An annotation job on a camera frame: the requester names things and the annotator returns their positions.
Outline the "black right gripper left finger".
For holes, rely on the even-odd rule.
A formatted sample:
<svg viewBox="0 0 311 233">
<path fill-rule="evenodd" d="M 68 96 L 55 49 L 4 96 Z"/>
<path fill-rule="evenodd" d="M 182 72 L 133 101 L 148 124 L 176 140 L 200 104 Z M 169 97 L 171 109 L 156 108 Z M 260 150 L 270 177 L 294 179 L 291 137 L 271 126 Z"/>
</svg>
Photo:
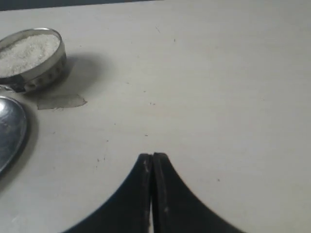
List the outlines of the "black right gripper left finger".
<svg viewBox="0 0 311 233">
<path fill-rule="evenodd" d="M 117 191 L 67 233 L 147 233 L 150 222 L 152 156 L 140 154 Z"/>
</svg>

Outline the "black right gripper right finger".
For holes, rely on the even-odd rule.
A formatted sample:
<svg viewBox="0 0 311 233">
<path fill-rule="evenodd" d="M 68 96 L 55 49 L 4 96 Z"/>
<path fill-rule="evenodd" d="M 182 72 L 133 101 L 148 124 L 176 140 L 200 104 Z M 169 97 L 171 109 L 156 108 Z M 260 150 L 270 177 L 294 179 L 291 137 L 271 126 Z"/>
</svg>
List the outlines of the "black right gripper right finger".
<svg viewBox="0 0 311 233">
<path fill-rule="evenodd" d="M 205 206 L 180 178 L 168 156 L 153 154 L 155 233 L 241 233 Z"/>
</svg>

